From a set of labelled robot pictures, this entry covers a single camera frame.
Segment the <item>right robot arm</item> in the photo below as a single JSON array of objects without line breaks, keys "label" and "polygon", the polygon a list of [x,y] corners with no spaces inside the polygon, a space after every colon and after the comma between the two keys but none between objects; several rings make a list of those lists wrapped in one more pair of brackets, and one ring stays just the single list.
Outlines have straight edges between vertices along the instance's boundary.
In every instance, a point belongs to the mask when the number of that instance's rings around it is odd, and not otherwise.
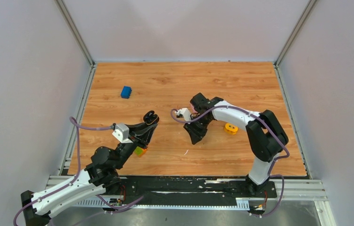
[{"label": "right robot arm", "polygon": [[256,112],[235,106],[220,97],[206,98],[202,93],[190,100],[191,108],[172,110],[174,119],[183,118],[184,129],[192,144],[200,142],[212,121],[223,121],[247,133],[250,148],[254,154],[253,166],[247,175],[246,190],[251,196],[259,196],[265,190],[275,162],[286,150],[289,138],[270,110]]}]

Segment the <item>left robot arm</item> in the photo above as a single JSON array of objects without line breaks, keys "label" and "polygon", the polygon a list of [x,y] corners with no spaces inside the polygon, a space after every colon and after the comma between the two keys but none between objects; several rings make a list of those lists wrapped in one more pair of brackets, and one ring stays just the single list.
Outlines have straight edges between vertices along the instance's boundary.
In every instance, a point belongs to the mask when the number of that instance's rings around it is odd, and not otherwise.
[{"label": "left robot arm", "polygon": [[45,226],[63,210],[79,201],[106,192],[117,194],[121,180],[117,173],[136,149],[145,150],[150,143],[157,122],[134,125],[114,123],[98,130],[111,130],[118,140],[116,148],[100,146],[91,157],[91,163],[71,178],[40,192],[21,193],[23,214],[27,226]]}]

